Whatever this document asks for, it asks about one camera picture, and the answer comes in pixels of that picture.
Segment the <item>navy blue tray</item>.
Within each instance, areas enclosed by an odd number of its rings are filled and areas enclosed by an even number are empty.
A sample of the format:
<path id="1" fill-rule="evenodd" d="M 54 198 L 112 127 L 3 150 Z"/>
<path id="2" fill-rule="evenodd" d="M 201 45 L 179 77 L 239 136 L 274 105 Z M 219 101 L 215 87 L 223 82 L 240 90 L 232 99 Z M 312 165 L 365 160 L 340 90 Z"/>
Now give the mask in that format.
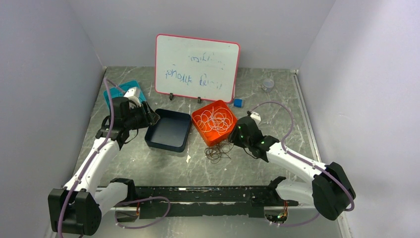
<path id="1" fill-rule="evenodd" d="M 185 150 L 192 117 L 190 114 L 157 109 L 158 122 L 150 126 L 144 140 L 151 148 L 181 153 Z"/>

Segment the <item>orange plastic bin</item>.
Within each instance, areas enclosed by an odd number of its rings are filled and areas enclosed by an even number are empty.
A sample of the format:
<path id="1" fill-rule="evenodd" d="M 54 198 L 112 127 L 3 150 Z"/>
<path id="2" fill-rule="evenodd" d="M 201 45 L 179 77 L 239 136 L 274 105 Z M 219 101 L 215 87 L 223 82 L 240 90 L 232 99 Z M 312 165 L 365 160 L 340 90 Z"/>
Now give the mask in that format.
<path id="1" fill-rule="evenodd" d="M 208 147 L 226 140 L 238 120 L 222 100 L 192 112 L 191 117 L 193 125 Z"/>

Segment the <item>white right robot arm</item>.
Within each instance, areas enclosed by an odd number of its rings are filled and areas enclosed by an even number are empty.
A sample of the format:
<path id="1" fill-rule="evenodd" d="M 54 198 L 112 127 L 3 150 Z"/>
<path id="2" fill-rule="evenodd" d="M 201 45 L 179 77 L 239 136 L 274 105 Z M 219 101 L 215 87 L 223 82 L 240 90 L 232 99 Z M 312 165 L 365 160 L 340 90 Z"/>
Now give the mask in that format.
<path id="1" fill-rule="evenodd" d="M 298 182 L 281 177 L 273 182 L 273 188 L 267 192 L 272 205 L 280 205 L 284 200 L 297 201 L 314 206 L 332 221 L 344 211 L 354 209 L 356 193 L 338 163 L 325 164 L 291 150 L 277 138 L 263 135 L 250 116 L 236 122 L 229 142 L 249 151 L 252 157 L 279 165 L 302 179 Z"/>

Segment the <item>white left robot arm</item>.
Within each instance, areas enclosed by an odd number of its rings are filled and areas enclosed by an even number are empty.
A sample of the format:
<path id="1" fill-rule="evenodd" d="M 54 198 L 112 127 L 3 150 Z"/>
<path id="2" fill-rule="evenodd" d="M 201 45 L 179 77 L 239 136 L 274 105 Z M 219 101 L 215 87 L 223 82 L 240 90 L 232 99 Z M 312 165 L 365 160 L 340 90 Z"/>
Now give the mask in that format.
<path id="1" fill-rule="evenodd" d="M 137 200 L 134 181 L 114 178 L 98 192 L 99 183 L 111 160 L 129 143 L 130 131 L 155 125 L 160 119 L 148 102 L 133 97 L 113 98 L 109 115 L 97 131 L 93 147 L 82 166 L 62 188 L 52 189 L 48 206 L 52 230 L 91 236 L 103 215 L 118 203 L 131 206 Z"/>

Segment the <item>blue cube block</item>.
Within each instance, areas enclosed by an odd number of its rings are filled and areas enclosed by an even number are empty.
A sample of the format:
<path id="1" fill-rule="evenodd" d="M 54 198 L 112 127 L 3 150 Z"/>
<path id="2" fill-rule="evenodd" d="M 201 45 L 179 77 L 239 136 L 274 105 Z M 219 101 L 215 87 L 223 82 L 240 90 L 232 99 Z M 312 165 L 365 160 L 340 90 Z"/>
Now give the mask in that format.
<path id="1" fill-rule="evenodd" d="M 245 101 L 243 99 L 235 98 L 233 100 L 233 106 L 237 108 L 243 108 Z"/>

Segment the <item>teal plastic bin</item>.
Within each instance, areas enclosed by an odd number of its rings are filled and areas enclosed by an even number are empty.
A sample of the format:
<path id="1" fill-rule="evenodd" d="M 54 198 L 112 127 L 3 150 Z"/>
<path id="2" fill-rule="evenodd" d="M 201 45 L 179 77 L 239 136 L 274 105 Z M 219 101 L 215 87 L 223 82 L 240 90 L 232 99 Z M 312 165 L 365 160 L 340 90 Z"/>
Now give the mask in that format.
<path id="1" fill-rule="evenodd" d="M 137 81 L 132 80 L 128 83 L 123 83 L 117 85 L 116 83 L 112 82 L 110 79 L 104 78 L 103 83 L 106 87 L 104 91 L 105 102 L 109 110 L 113 109 L 115 113 L 129 113 L 132 110 L 142 109 L 142 101 L 147 101 L 140 85 Z M 131 87 L 139 87 L 140 92 L 140 101 L 141 106 L 136 106 L 133 101 L 125 98 L 123 95 L 125 92 Z"/>

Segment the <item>clear plastic cup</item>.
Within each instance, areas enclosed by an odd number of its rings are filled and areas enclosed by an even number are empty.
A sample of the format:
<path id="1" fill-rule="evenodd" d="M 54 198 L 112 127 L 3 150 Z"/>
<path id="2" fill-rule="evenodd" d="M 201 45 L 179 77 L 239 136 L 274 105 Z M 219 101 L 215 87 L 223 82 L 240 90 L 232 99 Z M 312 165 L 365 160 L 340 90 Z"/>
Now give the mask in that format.
<path id="1" fill-rule="evenodd" d="M 273 79 L 266 78 L 262 81 L 261 88 L 264 92 L 269 93 L 275 86 L 275 82 Z"/>

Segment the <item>red framed whiteboard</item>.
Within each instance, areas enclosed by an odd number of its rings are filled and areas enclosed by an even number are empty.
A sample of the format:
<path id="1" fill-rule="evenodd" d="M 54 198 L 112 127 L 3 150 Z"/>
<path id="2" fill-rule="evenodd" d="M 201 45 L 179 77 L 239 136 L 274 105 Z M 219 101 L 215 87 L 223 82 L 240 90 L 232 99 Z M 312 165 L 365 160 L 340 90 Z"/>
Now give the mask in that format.
<path id="1" fill-rule="evenodd" d="M 155 90 L 161 94 L 231 103 L 240 51 L 236 42 L 158 34 Z"/>

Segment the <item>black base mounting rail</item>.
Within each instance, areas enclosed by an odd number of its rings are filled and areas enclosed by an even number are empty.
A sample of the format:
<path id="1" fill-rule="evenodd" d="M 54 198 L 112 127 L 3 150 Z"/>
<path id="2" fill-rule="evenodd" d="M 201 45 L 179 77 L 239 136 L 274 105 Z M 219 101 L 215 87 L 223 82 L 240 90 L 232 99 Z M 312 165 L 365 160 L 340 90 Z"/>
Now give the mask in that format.
<path id="1" fill-rule="evenodd" d="M 298 206 L 284 201 L 267 185 L 251 186 L 137 186 L 126 208 L 139 211 L 139 219 L 167 217 L 237 216 L 263 218 L 268 208 Z"/>

